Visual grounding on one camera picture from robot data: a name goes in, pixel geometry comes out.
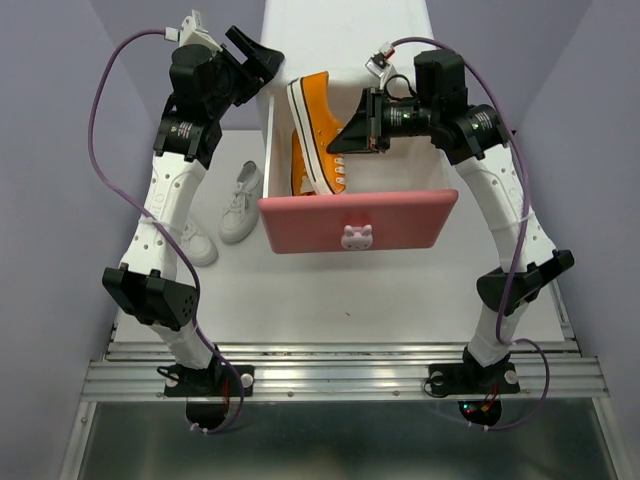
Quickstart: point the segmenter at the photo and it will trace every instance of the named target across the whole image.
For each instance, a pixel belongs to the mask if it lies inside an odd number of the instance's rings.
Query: drawer front
[[[430,248],[457,199],[457,190],[443,189],[271,197],[259,206],[275,253],[311,253],[351,250],[345,227],[359,232],[366,225],[372,241],[357,250]]]

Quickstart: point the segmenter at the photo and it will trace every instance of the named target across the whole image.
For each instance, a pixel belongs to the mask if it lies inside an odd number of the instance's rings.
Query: shoe sole
[[[309,117],[307,101],[304,98],[302,80],[302,78],[299,78],[287,85],[287,97],[293,114],[293,121],[298,131],[298,139],[301,141],[302,157],[304,158],[307,172],[311,174],[310,181],[315,192],[318,195],[333,195],[335,192],[325,176],[320,162],[318,146],[314,140],[311,117]]]

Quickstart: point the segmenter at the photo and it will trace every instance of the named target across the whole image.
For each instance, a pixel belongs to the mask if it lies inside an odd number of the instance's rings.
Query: drawer
[[[360,89],[334,88],[329,105],[346,122]],[[269,93],[262,220],[275,253],[429,248],[458,199],[448,162],[427,137],[396,138],[385,154],[345,155],[347,191],[293,197],[294,123],[284,89]]]

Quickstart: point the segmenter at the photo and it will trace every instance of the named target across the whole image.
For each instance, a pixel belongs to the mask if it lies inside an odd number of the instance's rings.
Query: metal frame
[[[549,397],[592,398],[616,475],[621,480],[632,479],[632,465],[598,360],[581,356],[555,282],[551,291],[565,339],[542,344],[551,367]],[[433,401],[422,390],[428,366],[460,361],[464,346],[461,343],[220,344],[220,349],[232,363],[256,367],[254,395],[247,399],[249,402]],[[160,342],[112,341],[104,359],[91,363],[61,480],[76,479],[80,473],[97,402],[184,401],[164,397],[164,381],[155,371],[157,366],[171,361],[168,349]],[[539,397],[545,372],[538,354],[519,345],[513,348],[512,361],[522,387],[522,392],[513,398]]]

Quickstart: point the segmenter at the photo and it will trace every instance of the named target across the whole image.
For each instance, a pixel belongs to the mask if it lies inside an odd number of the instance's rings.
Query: drawer knob
[[[345,250],[366,250],[373,245],[373,228],[371,225],[364,227],[346,225],[340,243]]]

